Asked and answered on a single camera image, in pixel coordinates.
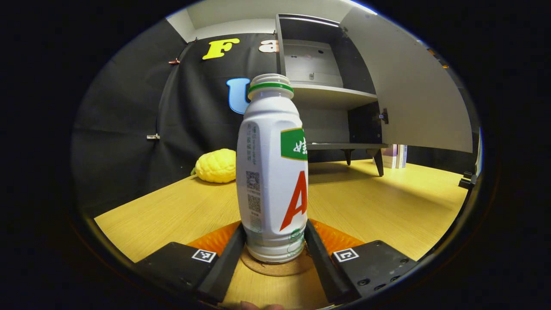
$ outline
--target wooden tabletop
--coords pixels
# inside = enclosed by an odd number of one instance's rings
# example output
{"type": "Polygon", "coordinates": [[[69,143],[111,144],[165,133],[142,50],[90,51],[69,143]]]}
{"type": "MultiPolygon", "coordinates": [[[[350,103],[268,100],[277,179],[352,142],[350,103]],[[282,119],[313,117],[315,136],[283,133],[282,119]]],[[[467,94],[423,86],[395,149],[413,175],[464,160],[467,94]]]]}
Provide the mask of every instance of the wooden tabletop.
{"type": "MultiPolygon", "coordinates": [[[[383,240],[412,259],[423,256],[457,216],[467,190],[462,175],[407,164],[379,177],[371,159],[309,164],[309,218],[364,242],[383,240]]],[[[196,176],[173,183],[95,218],[118,249],[137,262],[169,242],[189,243],[240,220],[235,182],[196,176]]],[[[328,306],[315,268],[287,277],[258,274],[241,260],[221,306],[241,300],[285,309],[328,306]]]]}

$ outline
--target yellow pineapple toy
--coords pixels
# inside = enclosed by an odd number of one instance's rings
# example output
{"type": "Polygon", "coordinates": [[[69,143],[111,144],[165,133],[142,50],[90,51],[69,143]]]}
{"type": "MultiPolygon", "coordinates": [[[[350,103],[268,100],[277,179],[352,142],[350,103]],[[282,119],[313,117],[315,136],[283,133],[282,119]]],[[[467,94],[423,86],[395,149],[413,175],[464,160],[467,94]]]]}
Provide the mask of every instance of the yellow pineapple toy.
{"type": "Polygon", "coordinates": [[[201,155],[191,175],[207,182],[228,183],[235,180],[235,151],[227,148],[201,155]]]}

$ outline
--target cabinet door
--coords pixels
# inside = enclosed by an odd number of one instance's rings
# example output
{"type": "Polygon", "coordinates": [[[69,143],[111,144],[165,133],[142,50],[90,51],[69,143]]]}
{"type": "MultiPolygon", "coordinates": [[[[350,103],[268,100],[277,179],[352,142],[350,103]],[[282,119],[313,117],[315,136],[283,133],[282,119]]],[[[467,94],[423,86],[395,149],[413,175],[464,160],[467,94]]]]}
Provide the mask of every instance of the cabinet door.
{"type": "Polygon", "coordinates": [[[371,74],[381,112],[382,142],[472,152],[472,129],[457,86],[429,51],[378,15],[353,8],[341,27],[371,74]]]}

